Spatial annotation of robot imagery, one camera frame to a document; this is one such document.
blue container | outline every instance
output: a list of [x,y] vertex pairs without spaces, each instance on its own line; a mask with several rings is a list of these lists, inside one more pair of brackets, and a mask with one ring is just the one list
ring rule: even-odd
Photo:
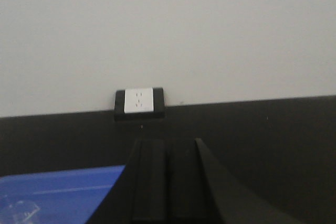
[[30,208],[35,204],[37,209],[37,223],[83,224],[123,169],[124,166],[112,166],[0,178],[0,215],[2,212],[5,218],[15,206],[22,208],[29,203]]

clear plastic item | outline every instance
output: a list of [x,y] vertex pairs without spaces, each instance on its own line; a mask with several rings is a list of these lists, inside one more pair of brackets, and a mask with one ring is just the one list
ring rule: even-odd
[[40,224],[40,208],[30,200],[20,200],[0,212],[0,224]]
[[0,178],[0,224],[83,224],[124,166]]

electrical outlet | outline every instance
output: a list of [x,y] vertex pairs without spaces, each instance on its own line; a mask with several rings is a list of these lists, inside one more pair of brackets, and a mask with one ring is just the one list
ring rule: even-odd
[[140,113],[154,111],[153,88],[126,89],[125,90],[125,113]]
[[117,90],[115,94],[116,121],[165,117],[163,88]]

white wall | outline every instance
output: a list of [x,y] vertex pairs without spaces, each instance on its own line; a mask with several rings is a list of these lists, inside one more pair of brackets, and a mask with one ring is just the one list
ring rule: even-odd
[[336,0],[1,0],[0,116],[336,94]]

